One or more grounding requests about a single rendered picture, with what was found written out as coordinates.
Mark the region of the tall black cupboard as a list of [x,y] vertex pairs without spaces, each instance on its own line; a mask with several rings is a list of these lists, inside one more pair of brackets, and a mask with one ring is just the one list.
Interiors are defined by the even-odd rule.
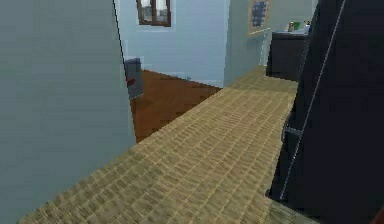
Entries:
[[384,208],[384,0],[319,0],[267,196],[319,224]]

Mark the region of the black cabinet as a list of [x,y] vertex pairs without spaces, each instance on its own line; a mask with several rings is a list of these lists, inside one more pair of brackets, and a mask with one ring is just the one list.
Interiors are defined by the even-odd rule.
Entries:
[[273,32],[266,75],[297,81],[307,39],[304,33]]

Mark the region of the grey box with red mark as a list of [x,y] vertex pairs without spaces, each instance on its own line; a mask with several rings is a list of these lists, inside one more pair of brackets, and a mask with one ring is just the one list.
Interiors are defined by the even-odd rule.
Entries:
[[141,61],[139,58],[124,61],[125,76],[130,99],[137,98],[143,94],[143,78]]

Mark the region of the framed blue wall picture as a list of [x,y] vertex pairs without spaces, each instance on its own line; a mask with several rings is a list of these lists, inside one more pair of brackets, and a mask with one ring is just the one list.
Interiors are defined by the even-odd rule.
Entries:
[[254,36],[268,29],[270,0],[250,0],[248,7],[248,35]]

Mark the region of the brown framed window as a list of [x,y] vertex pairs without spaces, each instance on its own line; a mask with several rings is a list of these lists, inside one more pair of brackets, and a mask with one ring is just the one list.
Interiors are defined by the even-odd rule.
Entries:
[[136,0],[138,22],[148,26],[171,26],[171,0]]

